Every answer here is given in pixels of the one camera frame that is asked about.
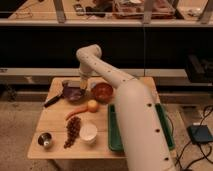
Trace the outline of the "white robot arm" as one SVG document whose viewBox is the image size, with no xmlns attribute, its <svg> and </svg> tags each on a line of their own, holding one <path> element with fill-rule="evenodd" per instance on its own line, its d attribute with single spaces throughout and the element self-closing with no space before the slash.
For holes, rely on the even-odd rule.
<svg viewBox="0 0 213 171">
<path fill-rule="evenodd" d="M 150 88 L 101 56 L 96 44 L 78 49 L 79 74 L 88 80 L 95 71 L 116 89 L 117 123 L 129 171 L 176 171 Z"/>
</svg>

